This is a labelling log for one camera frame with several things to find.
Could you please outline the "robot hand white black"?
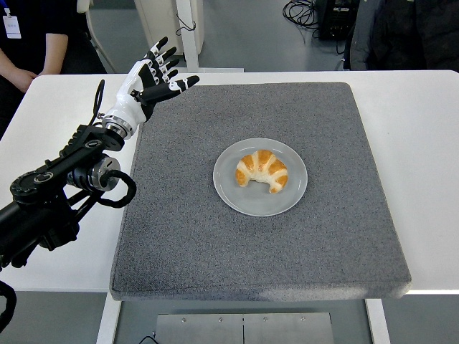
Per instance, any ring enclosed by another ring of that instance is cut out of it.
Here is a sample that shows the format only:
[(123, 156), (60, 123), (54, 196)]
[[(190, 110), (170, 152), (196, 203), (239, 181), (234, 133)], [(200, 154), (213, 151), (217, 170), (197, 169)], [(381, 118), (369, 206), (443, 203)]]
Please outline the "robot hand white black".
[(132, 66), (117, 92), (114, 106), (103, 116), (104, 128), (127, 140), (141, 123), (150, 119), (157, 103), (170, 100), (198, 83), (196, 75), (173, 79), (178, 74), (175, 66), (179, 61), (171, 58), (175, 47), (161, 51), (167, 42), (167, 37), (159, 40)]

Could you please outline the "person's right hand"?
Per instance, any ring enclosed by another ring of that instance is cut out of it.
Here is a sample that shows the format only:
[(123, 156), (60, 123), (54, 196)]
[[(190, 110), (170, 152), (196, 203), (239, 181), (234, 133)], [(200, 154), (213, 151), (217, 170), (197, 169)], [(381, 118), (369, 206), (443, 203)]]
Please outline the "person's right hand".
[(12, 72), (11, 83), (21, 92), (26, 93), (32, 81), (37, 77), (33, 72), (15, 69)]

